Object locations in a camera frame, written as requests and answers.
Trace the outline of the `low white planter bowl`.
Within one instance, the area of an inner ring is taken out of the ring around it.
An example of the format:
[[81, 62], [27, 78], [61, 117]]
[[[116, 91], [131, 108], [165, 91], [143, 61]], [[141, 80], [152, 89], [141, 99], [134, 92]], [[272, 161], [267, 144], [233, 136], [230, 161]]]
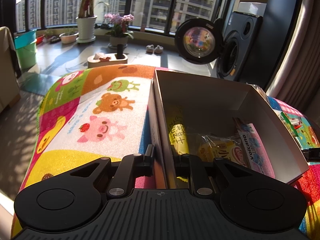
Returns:
[[79, 33], [77, 31], [69, 31], [59, 35], [62, 44], [71, 44], [76, 41]]

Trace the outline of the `pair of white slippers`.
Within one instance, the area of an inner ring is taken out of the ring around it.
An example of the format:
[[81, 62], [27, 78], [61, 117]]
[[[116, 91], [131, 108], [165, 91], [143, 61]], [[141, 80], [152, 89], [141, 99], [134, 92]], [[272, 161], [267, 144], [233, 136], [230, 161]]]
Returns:
[[146, 53], [148, 54], [162, 54], [163, 47], [160, 45], [154, 46], [153, 44], [146, 46]]

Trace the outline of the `tall plant in white pot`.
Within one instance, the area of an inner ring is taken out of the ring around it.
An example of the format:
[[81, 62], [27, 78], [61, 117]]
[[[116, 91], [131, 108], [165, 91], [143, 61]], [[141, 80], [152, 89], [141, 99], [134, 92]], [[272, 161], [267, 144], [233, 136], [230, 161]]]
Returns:
[[78, 26], [77, 43], [90, 43], [95, 41], [94, 27], [97, 15], [94, 14], [94, 0], [81, 0], [80, 9], [76, 18]]

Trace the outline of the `round washing machine door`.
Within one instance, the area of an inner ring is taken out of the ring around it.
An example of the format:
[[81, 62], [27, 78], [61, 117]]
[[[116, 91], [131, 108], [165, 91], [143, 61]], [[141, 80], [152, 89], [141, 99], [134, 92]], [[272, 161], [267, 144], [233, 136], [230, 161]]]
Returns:
[[175, 47], [179, 55], [193, 64], [208, 64], [221, 56], [224, 49], [223, 22], [191, 18], [183, 22], [175, 33]]

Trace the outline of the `teal plastic bucket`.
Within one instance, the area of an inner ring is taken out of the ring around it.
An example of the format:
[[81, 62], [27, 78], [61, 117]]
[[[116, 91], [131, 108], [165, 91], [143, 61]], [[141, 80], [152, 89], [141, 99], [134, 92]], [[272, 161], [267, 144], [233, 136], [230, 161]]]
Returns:
[[36, 40], [36, 29], [14, 38], [15, 49], [23, 48]]

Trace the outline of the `green plastic bucket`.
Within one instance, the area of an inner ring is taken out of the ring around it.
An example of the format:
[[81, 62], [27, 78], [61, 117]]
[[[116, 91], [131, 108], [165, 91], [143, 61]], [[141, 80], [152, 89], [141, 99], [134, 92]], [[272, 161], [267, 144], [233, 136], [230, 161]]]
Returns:
[[36, 64], [36, 40], [17, 49], [17, 59], [21, 69], [29, 69]]

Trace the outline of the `yellow snack packet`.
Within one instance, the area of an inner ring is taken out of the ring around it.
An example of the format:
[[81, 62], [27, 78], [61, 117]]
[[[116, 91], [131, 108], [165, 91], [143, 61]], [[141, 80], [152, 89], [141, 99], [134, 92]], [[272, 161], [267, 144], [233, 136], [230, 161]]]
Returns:
[[178, 155], [189, 154], [182, 108], [178, 105], [168, 104], [165, 107], [165, 114], [169, 141], [174, 147], [175, 153]]

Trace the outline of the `pink orchid in pot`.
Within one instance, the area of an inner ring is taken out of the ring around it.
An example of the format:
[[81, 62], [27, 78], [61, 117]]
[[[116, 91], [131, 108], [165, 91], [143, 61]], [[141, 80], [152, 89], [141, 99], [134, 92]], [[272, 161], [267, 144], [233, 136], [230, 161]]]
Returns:
[[120, 16], [119, 13], [108, 13], [104, 15], [104, 18], [111, 25], [111, 29], [106, 32], [106, 35], [110, 37], [108, 46], [111, 49], [116, 49], [121, 44], [126, 48], [128, 39], [133, 39], [133, 32], [129, 31], [129, 24], [134, 21], [134, 16], [132, 14]]

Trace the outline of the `beige tray with black post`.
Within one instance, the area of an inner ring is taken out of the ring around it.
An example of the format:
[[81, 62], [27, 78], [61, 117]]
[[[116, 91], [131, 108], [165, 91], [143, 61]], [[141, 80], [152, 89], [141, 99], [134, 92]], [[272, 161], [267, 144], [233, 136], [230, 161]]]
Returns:
[[124, 54], [124, 45], [118, 44], [116, 53], [95, 53], [87, 58], [88, 68], [127, 64], [128, 57]]

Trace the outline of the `beige curtain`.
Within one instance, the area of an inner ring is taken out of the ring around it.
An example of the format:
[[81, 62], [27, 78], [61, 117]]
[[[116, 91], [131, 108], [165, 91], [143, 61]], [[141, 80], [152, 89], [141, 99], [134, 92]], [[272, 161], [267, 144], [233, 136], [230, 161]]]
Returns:
[[302, 0], [297, 23], [267, 95], [300, 110], [319, 90], [319, 0]]

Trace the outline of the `pink Volcano snack packet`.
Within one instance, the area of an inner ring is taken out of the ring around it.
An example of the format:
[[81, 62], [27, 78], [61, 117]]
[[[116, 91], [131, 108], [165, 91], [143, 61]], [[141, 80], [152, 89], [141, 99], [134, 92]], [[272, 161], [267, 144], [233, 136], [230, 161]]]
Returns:
[[243, 122], [240, 118], [233, 118], [233, 121], [247, 154], [250, 169], [275, 178], [272, 164], [255, 126], [252, 123]]

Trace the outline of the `dark grey washing machine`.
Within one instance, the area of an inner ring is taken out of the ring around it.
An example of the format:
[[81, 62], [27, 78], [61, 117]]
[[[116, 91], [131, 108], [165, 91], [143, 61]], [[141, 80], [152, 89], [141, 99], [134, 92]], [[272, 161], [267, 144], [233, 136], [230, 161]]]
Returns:
[[240, 81], [252, 46], [259, 34], [263, 17], [244, 12], [230, 15], [221, 56], [216, 62], [217, 76], [221, 79]]

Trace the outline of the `green edged clear snack packet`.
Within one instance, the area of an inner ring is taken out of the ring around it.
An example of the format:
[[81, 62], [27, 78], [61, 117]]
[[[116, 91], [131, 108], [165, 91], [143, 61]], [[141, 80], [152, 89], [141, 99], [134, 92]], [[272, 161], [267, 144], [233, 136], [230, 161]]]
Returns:
[[301, 118], [292, 118], [284, 112], [280, 112], [278, 117], [293, 137], [299, 137], [298, 129], [302, 127]]

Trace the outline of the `brown cardboard box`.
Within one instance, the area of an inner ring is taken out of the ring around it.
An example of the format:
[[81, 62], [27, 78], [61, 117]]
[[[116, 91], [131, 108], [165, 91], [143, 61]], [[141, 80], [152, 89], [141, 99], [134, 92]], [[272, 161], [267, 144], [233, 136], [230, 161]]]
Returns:
[[233, 118], [256, 128], [277, 180], [291, 184], [309, 166], [295, 139], [267, 101], [251, 86], [213, 77], [155, 70], [149, 97], [152, 142], [163, 168], [164, 184], [177, 187], [176, 173], [166, 123], [166, 105], [180, 106], [184, 126], [196, 133], [228, 137]]

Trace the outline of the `colourful cartoon play mat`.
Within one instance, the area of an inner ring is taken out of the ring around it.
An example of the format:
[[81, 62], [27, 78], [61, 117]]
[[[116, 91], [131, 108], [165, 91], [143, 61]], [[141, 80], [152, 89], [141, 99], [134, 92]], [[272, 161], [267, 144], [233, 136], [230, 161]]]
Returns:
[[[38, 140], [14, 201], [13, 239], [319, 239], [319, 163], [291, 184], [228, 159], [202, 161], [212, 196], [193, 196], [187, 177], [164, 184], [149, 97], [157, 70], [115, 65], [60, 78], [37, 115]], [[319, 148], [306, 117], [251, 85], [276, 115], [301, 118], [300, 150]], [[153, 175], [129, 196], [108, 196], [112, 163], [154, 150]]]

